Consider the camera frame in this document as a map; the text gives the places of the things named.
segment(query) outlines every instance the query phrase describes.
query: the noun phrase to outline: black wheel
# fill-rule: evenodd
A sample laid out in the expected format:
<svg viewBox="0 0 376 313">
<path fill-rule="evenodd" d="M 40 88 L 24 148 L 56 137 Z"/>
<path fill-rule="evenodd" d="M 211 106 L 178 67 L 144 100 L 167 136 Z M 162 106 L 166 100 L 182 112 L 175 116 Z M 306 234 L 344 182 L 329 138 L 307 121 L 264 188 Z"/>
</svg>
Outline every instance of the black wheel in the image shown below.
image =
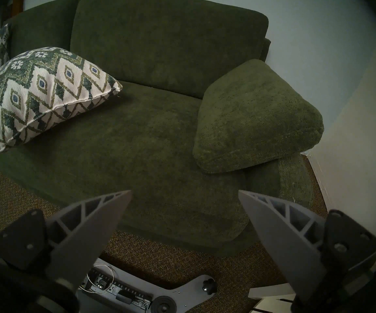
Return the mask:
<svg viewBox="0 0 376 313">
<path fill-rule="evenodd" d="M 155 298 L 150 305 L 151 313 L 176 313 L 176 303 L 168 296 Z"/>
</svg>

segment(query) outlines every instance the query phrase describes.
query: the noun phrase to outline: sofa armrest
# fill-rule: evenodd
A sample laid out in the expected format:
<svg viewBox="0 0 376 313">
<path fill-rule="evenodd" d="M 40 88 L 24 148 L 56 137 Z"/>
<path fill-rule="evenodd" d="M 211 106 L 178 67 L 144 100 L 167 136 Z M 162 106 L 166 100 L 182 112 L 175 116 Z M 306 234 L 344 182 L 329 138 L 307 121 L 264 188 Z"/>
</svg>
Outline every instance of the sofa armrest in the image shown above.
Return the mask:
<svg viewBox="0 0 376 313">
<path fill-rule="evenodd" d="M 193 156 L 205 172 L 223 173 L 308 150 L 323 130 L 319 111 L 252 59 L 207 88 Z"/>
</svg>

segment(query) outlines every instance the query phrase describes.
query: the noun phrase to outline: green sofa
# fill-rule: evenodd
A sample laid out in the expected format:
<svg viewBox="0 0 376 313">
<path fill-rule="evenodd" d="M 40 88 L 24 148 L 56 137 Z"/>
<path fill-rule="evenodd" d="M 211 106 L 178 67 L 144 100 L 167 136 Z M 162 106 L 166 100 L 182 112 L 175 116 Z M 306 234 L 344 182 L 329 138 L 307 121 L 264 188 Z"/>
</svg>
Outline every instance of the green sofa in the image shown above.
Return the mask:
<svg viewBox="0 0 376 313">
<path fill-rule="evenodd" d="M 239 189 L 311 203 L 299 153 L 222 174 L 193 157 L 208 86 L 266 59 L 263 14 L 204 0 L 56 0 L 9 22 L 11 58 L 56 46 L 123 85 L 120 97 L 1 153 L 0 171 L 20 186 L 61 207 L 131 189 L 118 229 L 215 255 L 257 241 Z"/>
</svg>

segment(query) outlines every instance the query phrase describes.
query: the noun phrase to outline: white wall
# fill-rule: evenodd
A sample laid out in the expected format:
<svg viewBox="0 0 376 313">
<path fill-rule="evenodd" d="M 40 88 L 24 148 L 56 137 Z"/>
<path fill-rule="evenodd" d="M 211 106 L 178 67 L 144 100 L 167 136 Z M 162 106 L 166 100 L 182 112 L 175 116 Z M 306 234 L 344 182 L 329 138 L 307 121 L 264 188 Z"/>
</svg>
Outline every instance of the white wall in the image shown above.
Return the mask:
<svg viewBox="0 0 376 313">
<path fill-rule="evenodd" d="M 52 0 L 24 0 L 24 9 Z M 209 0 L 269 18 L 267 63 L 323 115 L 327 130 L 362 78 L 376 42 L 363 0 Z"/>
<path fill-rule="evenodd" d="M 327 209 L 376 235 L 376 45 L 358 88 L 309 159 Z"/>
</svg>

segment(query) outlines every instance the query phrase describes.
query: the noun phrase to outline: white cable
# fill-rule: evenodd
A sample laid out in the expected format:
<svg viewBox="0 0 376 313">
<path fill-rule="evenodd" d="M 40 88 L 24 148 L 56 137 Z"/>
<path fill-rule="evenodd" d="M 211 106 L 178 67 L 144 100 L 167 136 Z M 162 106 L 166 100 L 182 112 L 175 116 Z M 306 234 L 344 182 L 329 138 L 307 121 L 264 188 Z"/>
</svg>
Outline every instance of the white cable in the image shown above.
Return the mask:
<svg viewBox="0 0 376 313">
<path fill-rule="evenodd" d="M 111 280 L 111 283 L 110 283 L 110 284 L 108 285 L 108 287 L 106 288 L 106 289 L 109 289 L 109 288 L 113 285 L 113 283 L 114 283 L 114 271 L 111 269 L 111 267 L 107 266 L 106 264 L 102 264 L 102 263 L 99 263 L 98 265 L 94 265 L 92 268 L 94 268 L 94 267 L 98 267 L 98 266 L 105 266 L 105 267 L 107 267 L 107 268 L 110 270 L 111 275 L 113 276 L 113 279 Z M 88 278 L 88 280 L 90 281 L 90 283 L 93 284 L 93 286 L 95 286 L 96 288 L 99 288 L 97 285 L 95 285 L 95 284 L 90 280 L 88 274 L 87 274 L 87 278 Z M 80 288 L 81 290 L 83 290 L 84 292 L 95 293 L 95 294 L 106 294 L 106 293 L 108 292 L 108 291 L 105 291 L 105 292 L 99 293 L 99 292 L 94 292 L 94 291 L 91 290 L 91 289 L 86 290 L 86 289 L 84 289 L 81 285 L 79 286 L 79 288 Z"/>
</svg>

